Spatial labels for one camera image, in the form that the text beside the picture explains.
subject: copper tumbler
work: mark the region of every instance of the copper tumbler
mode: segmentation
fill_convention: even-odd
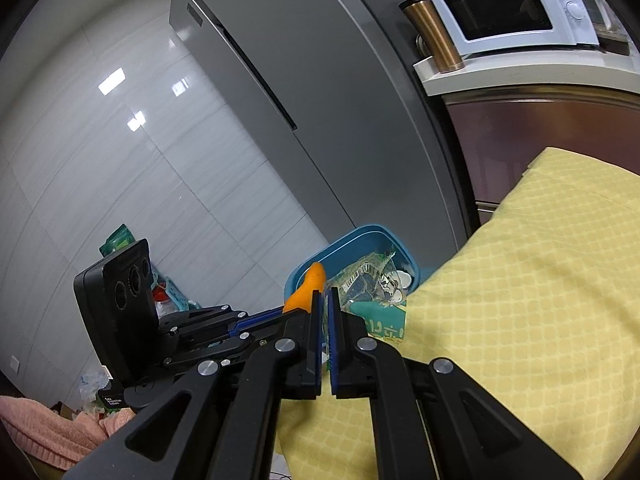
[[[399,7],[429,47],[440,72],[464,67],[465,63],[431,0],[406,0]]]

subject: yellow cloth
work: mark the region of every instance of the yellow cloth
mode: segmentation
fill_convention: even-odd
[[[586,480],[640,424],[640,177],[545,150],[409,297],[402,354],[462,366]],[[294,480],[376,480],[369,403],[285,401]]]

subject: pink towel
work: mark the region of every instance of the pink towel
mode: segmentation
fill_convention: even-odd
[[[81,412],[67,420],[36,400],[0,396],[0,420],[16,446],[53,467],[68,470],[129,422],[126,408],[104,420]]]

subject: green package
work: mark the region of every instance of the green package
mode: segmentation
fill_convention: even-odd
[[[100,248],[100,254],[103,257],[109,256],[109,254],[114,253],[118,249],[126,247],[135,241],[136,239],[133,237],[133,234],[131,234],[131,231],[129,231],[129,228],[122,224],[113,233],[111,233],[109,238],[107,238],[107,241]]]
[[[404,339],[406,312],[402,306],[384,306],[377,301],[352,301],[344,310],[364,319],[369,335],[394,341]]]

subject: plastic basket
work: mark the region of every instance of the plastic basket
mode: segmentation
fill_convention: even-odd
[[[413,292],[420,285],[420,268],[414,258],[389,229],[380,224],[368,224],[344,235],[294,270],[285,284],[284,299],[286,301],[302,284],[305,273],[313,262],[322,263],[327,278],[332,278],[369,253],[386,253],[389,250],[396,252],[393,257],[396,269],[411,275],[412,282],[408,292]]]

